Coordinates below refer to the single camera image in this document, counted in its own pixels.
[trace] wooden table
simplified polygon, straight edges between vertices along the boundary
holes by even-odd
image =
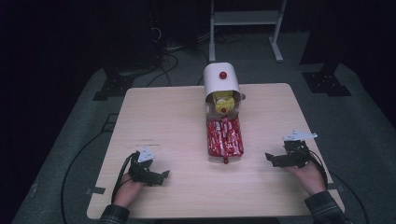
[[[311,132],[290,86],[240,85],[240,91],[247,96],[239,112],[245,154],[223,164],[207,154],[204,87],[128,90],[96,183],[106,191],[92,195],[88,217],[101,216],[125,158],[142,146],[157,156],[151,171],[171,173],[162,186],[143,188],[130,217],[309,215],[297,179],[264,155],[285,154],[282,136],[292,130]],[[306,143],[320,156],[314,139]],[[331,194],[344,209],[338,192]]]

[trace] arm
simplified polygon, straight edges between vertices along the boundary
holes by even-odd
[[[123,224],[128,220],[130,211],[128,210],[137,198],[143,183],[134,182],[128,174],[122,176],[121,186],[114,199],[114,203],[106,207],[105,211],[100,217],[100,224]]]
[[[308,192],[310,197],[304,202],[311,212],[314,223],[347,223],[343,211],[326,190],[323,177],[314,163],[309,161],[303,168],[285,167],[284,169],[294,174]]]

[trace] shelf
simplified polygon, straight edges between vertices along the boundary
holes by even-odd
[[[217,11],[214,25],[261,25],[276,24],[278,10],[272,11]]]

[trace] red package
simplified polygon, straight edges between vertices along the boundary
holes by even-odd
[[[209,119],[206,126],[209,156],[223,157],[227,164],[228,158],[244,154],[239,118]]]

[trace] gray floor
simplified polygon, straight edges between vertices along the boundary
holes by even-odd
[[[359,195],[371,223],[396,223],[393,193],[396,189],[395,129],[363,89],[359,78],[343,65],[335,74],[352,96],[329,97],[310,92],[302,72],[318,71],[321,64],[299,65],[308,33],[279,36],[283,63],[276,63],[268,36],[245,35],[242,41],[217,45],[217,60],[234,66],[240,84],[289,83],[310,129],[318,134],[316,141],[328,168]],[[200,49],[207,53],[208,45],[203,44]],[[178,66],[168,73],[171,85],[197,85],[206,66],[205,55],[187,49],[173,55],[178,58]],[[164,69],[174,64],[174,58],[163,60]],[[134,87],[146,87],[161,72],[158,69],[138,77]],[[13,223],[63,223],[61,190],[64,175],[82,148],[84,150],[74,161],[64,184],[64,213],[67,223],[94,223],[86,216],[91,198],[87,189],[95,185],[111,133],[103,133],[86,147],[84,145],[101,132],[108,114],[119,113],[123,100],[122,97],[92,100],[105,79],[102,70],[92,75],[43,165],[35,188],[27,195]],[[150,86],[167,85],[168,80],[163,76]],[[351,192],[341,192],[341,197],[346,215],[354,223],[364,223],[363,212]],[[311,218],[282,217],[280,221],[282,224],[310,223]]]

